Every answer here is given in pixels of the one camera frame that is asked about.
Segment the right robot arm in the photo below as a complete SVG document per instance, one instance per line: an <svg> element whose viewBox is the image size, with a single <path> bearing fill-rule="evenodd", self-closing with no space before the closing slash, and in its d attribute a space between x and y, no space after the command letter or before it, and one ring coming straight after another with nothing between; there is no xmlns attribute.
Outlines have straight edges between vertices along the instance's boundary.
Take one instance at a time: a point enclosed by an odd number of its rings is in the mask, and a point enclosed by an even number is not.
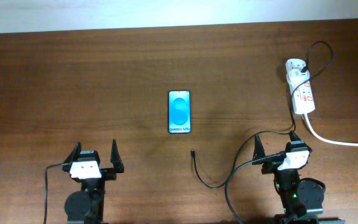
<svg viewBox="0 0 358 224"><path fill-rule="evenodd" d="M312 149L292 131L285 150L267 156L259 136L254 139L253 165L261 165L263 175L274 175L275 190L283 205L284 213L275 215L274 222L318 223L326 186L316 179L301 178L298 172L308 164Z"/></svg>

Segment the blue Samsung Galaxy smartphone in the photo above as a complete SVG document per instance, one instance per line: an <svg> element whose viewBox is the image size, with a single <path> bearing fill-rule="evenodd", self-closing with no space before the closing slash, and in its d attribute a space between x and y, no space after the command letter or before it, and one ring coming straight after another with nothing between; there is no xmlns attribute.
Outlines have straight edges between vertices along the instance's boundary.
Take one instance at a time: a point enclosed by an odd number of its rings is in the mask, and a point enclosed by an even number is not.
<svg viewBox="0 0 358 224"><path fill-rule="evenodd" d="M168 132L191 133L191 101L188 90L168 92Z"/></svg>

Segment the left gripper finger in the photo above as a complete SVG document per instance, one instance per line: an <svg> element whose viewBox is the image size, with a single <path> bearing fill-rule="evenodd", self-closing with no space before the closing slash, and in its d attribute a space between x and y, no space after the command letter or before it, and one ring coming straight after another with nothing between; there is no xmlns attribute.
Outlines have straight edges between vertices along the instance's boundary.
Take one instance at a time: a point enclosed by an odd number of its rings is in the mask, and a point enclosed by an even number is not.
<svg viewBox="0 0 358 224"><path fill-rule="evenodd" d="M122 169L122 159L119 155L117 142L115 139L112 141L110 161L114 169Z"/></svg>
<svg viewBox="0 0 358 224"><path fill-rule="evenodd" d="M81 152L81 143L77 142L72 152L69 154L69 156L64 160L64 164L69 164L72 162L75 162L78 159L78 156Z"/></svg>

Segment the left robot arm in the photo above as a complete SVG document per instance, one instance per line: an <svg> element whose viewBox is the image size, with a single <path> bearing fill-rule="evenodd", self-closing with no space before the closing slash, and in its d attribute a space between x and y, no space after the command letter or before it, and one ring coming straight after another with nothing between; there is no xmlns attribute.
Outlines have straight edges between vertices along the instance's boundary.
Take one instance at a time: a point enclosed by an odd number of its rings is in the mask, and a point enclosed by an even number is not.
<svg viewBox="0 0 358 224"><path fill-rule="evenodd" d="M117 149L116 140L111 146L111 167L101 168L96 150L83 151L78 143L64 160L62 171L81 184L79 191L73 192L65 201L64 209L68 223L102 223L104 212L105 183L116 180L124 172L124 164Z"/></svg>

